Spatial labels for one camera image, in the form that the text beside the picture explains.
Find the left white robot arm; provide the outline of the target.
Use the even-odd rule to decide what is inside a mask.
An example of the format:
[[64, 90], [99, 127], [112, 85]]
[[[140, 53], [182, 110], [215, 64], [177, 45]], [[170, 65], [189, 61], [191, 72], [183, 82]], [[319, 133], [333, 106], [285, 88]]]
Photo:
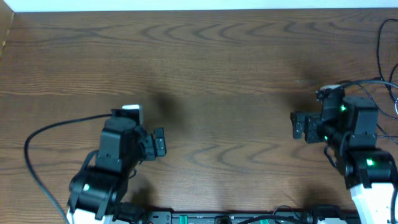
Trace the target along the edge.
[[69, 223], [148, 223], [144, 208], [122, 199], [136, 166], [167, 153], [163, 128], [148, 133], [141, 105], [113, 109], [99, 149], [89, 153], [69, 190]]

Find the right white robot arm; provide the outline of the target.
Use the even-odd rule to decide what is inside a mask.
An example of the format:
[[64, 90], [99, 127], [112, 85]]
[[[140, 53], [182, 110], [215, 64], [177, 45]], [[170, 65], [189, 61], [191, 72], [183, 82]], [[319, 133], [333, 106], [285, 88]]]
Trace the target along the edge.
[[332, 96], [322, 111], [293, 111], [294, 139], [325, 142], [331, 165], [343, 176], [361, 223], [397, 223], [397, 166], [376, 146], [378, 108], [360, 96]]

